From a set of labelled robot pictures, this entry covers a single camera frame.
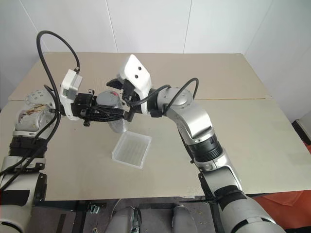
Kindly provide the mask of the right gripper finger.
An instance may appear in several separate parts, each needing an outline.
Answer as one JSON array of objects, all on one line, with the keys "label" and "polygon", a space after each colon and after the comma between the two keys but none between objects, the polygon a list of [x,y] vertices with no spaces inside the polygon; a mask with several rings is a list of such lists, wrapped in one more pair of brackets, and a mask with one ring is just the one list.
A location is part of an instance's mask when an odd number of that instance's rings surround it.
[{"label": "right gripper finger", "polygon": [[123,111],[123,119],[127,122],[132,122],[135,113],[136,113],[135,108],[130,107],[129,111],[126,111],[126,110]]},{"label": "right gripper finger", "polygon": [[112,87],[114,89],[123,89],[124,80],[120,80],[118,78],[114,78],[106,83],[106,86]]}]

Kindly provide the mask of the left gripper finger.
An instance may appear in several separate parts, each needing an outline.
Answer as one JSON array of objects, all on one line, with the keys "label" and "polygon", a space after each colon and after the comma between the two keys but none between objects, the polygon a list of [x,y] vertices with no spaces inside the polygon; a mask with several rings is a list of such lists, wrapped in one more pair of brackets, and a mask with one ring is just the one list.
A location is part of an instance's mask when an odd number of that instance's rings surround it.
[{"label": "left gripper finger", "polygon": [[122,108],[116,108],[108,105],[94,105],[92,109],[106,114],[123,114]]},{"label": "left gripper finger", "polygon": [[90,115],[90,121],[95,122],[111,122],[123,119],[123,115],[108,113],[93,113]]}]

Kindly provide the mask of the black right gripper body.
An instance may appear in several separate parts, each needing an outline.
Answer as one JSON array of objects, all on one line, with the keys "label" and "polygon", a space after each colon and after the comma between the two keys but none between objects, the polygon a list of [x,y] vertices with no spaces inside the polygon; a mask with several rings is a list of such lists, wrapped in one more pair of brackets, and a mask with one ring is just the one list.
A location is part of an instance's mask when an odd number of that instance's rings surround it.
[{"label": "black right gripper body", "polygon": [[125,101],[126,105],[130,107],[135,113],[141,114],[141,106],[133,105],[132,102],[140,100],[139,95],[135,92],[135,87],[128,81],[125,80],[122,86],[122,100]]}]

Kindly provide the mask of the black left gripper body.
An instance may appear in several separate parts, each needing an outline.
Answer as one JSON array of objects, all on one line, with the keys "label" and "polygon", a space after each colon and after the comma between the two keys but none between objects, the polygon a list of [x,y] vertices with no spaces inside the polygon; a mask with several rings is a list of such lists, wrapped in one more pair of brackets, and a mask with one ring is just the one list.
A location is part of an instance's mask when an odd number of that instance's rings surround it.
[{"label": "black left gripper body", "polygon": [[93,107],[96,103],[96,98],[94,94],[95,91],[92,89],[89,89],[87,93],[79,93],[72,104],[73,116],[83,119],[83,125],[86,127],[89,127],[90,123],[95,121],[94,115],[96,110]]}]

